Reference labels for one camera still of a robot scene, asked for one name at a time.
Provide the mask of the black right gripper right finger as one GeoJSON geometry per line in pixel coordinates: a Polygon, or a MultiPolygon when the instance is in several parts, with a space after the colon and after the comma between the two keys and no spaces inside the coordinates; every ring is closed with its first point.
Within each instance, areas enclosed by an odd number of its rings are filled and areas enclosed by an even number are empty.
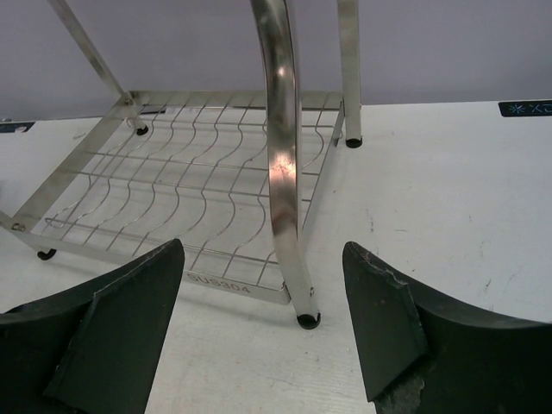
{"type": "Polygon", "coordinates": [[[379,413],[548,413],[551,326],[467,304],[350,241],[348,308],[379,413]]]}

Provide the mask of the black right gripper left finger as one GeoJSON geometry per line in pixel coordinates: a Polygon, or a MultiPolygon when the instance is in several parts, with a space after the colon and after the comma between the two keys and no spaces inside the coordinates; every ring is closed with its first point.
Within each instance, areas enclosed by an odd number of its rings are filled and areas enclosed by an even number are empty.
{"type": "Polygon", "coordinates": [[[185,264],[174,239],[1,315],[3,413],[143,413],[185,264]]]}

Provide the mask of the stainless steel dish rack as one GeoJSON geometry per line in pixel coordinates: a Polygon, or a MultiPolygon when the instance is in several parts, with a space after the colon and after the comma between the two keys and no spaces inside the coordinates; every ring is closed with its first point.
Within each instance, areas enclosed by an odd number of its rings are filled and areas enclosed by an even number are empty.
{"type": "Polygon", "coordinates": [[[337,4],[342,89],[302,91],[291,3],[255,1],[266,85],[128,91],[64,1],[51,2],[116,102],[1,225],[41,260],[125,263],[171,239],[184,279],[321,322],[304,251],[340,141],[359,147],[359,4],[337,4]]]}

